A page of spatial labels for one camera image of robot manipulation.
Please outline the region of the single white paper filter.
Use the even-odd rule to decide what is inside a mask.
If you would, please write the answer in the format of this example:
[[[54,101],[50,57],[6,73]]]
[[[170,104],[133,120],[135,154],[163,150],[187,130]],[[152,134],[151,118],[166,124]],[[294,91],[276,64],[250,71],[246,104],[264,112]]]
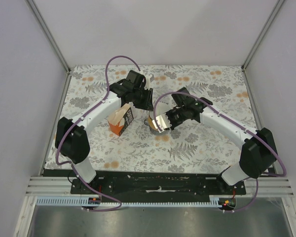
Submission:
[[[156,115],[159,116],[163,113],[166,113],[167,111],[169,111],[171,108],[168,104],[163,103],[163,102],[159,102],[156,106],[155,112]]]

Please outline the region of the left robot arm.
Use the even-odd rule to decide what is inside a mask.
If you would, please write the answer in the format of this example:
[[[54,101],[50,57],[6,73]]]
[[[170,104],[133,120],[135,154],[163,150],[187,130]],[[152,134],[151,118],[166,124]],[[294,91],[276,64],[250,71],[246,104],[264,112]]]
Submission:
[[[96,171],[88,158],[90,144],[88,135],[109,115],[122,106],[132,103],[137,109],[152,111],[153,89],[150,87],[153,75],[144,75],[130,70],[127,77],[108,87],[103,99],[98,100],[84,112],[73,118],[62,117],[57,124],[55,148],[73,165],[83,179],[81,187],[88,194],[99,188]]]

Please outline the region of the stack of paper filters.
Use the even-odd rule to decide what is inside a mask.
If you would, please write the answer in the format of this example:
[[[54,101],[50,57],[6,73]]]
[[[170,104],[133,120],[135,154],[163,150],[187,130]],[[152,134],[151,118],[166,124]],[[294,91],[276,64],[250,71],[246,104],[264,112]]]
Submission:
[[[123,119],[124,115],[130,109],[129,104],[123,105],[118,110],[114,111],[111,115],[108,116],[107,120],[111,125],[118,125],[119,122]]]

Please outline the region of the floral table mat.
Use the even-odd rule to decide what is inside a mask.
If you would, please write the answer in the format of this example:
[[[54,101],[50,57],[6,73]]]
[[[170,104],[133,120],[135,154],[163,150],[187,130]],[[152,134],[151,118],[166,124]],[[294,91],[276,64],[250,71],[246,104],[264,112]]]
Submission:
[[[116,82],[134,69],[130,66],[76,66],[61,115],[71,118],[102,98],[106,82]],[[234,119],[256,126],[245,80],[238,66],[141,66],[142,74],[153,75],[154,98],[174,106],[169,91],[186,87],[196,96],[211,100]],[[144,123],[146,111],[133,109],[134,119],[117,136],[106,120],[89,137],[89,159],[95,170],[220,173],[239,161],[240,149],[226,136],[193,120],[165,134],[155,134]]]

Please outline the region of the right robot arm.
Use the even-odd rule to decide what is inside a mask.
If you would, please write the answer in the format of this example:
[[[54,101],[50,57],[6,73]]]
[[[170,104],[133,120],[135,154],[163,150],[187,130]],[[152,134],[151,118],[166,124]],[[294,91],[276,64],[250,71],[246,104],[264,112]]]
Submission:
[[[213,102],[191,97],[183,87],[172,95],[176,106],[163,114],[167,128],[174,129],[186,120],[195,120],[226,136],[240,150],[240,160],[225,169],[216,182],[217,191],[228,194],[234,184],[246,178],[259,178],[277,159],[272,132],[257,130],[233,120],[221,112]]]

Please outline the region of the glass coffee server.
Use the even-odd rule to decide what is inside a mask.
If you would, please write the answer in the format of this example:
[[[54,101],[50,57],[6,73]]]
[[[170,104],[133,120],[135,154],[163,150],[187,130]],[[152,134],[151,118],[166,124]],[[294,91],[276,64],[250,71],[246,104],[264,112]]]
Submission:
[[[153,134],[153,135],[166,135],[170,132],[170,130],[164,130],[162,132],[160,132],[152,123],[152,120],[150,117],[147,117],[145,120],[144,120],[144,124],[147,125],[149,127],[149,130],[150,132]]]

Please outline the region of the orange coffee filter box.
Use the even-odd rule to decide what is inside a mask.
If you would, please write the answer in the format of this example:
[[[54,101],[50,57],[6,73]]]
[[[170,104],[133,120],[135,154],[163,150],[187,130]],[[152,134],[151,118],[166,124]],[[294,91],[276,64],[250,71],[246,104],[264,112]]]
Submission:
[[[132,109],[130,107],[130,109],[127,111],[127,113],[124,115],[123,119],[119,122],[118,125],[109,124],[109,126],[112,133],[114,133],[117,136],[121,136],[133,120],[134,116],[132,113]]]

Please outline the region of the wooden dripper ring holder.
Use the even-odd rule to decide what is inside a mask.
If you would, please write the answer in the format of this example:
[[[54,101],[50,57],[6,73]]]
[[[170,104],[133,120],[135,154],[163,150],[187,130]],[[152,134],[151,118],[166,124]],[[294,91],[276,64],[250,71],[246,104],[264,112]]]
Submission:
[[[148,117],[148,125],[150,126],[151,129],[156,130],[156,128],[155,128],[155,126],[154,126],[154,124],[152,122],[151,117]]]

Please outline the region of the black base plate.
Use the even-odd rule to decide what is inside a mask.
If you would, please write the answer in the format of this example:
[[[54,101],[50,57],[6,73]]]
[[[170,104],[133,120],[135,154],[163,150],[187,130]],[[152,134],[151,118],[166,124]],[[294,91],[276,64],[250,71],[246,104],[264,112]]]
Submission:
[[[243,182],[229,186],[217,174],[98,171],[93,189],[123,201],[208,201],[245,195]]]

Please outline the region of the aluminium frame rail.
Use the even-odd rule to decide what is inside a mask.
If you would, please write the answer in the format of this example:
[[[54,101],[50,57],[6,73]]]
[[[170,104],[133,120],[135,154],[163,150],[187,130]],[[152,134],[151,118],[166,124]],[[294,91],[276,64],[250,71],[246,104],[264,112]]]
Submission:
[[[258,197],[291,198],[289,180],[284,177],[260,177]],[[66,177],[31,177],[27,196],[70,196],[71,184]]]

